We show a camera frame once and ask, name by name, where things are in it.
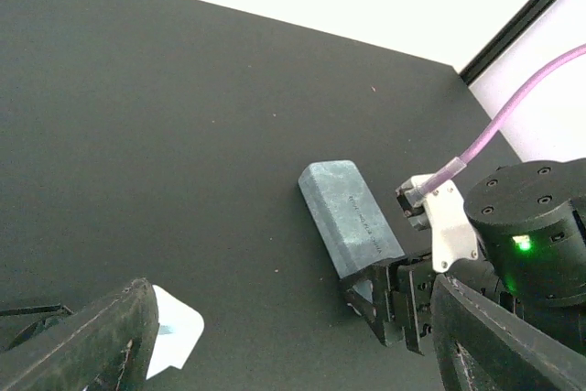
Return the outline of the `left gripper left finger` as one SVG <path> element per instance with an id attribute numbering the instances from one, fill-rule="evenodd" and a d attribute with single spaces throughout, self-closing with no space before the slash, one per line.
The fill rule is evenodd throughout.
<path id="1" fill-rule="evenodd" d="M 4 390 L 141 390 L 158 330 L 144 278 L 95 300 L 35 338 L 1 352 Z"/>

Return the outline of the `blue fuzzy glasses case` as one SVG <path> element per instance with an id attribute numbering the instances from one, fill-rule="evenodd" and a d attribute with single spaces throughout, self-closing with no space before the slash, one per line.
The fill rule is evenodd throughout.
<path id="1" fill-rule="evenodd" d="M 406 256 L 351 160 L 311 163 L 298 186 L 340 278 Z"/>

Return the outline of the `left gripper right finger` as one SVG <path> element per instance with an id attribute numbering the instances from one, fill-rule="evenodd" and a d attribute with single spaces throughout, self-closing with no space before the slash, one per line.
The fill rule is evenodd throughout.
<path id="1" fill-rule="evenodd" d="M 583 390 L 585 357 L 452 277 L 438 276 L 432 338 L 446 390 Z"/>

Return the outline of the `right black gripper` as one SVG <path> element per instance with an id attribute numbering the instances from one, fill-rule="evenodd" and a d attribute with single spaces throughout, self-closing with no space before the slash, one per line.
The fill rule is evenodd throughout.
<path id="1" fill-rule="evenodd" d="M 431 296 L 438 274 L 433 270 L 431 254 L 418 255 L 401 263 L 396 271 L 396 286 L 392 303 L 396 323 L 403 329 L 407 349 L 423 354 L 421 339 L 432 332 Z M 472 290 L 488 299 L 499 301 L 499 277 L 487 260 L 460 259 L 447 272 Z M 366 299 L 355 288 L 365 282 L 371 298 Z M 340 288 L 347 302 L 366 321 L 382 345 L 389 344 L 387 324 L 388 276 L 387 267 L 373 264 L 340 280 Z"/>

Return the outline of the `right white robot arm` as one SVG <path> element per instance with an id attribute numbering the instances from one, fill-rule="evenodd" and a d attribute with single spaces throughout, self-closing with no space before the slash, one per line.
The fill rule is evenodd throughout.
<path id="1" fill-rule="evenodd" d="M 342 292 L 382 344 L 419 353 L 433 331 L 438 276 L 485 298 L 578 353 L 585 350 L 585 163 L 534 161 L 499 168 L 461 195 L 452 182 L 397 190 L 431 247 L 374 261 L 344 277 Z"/>

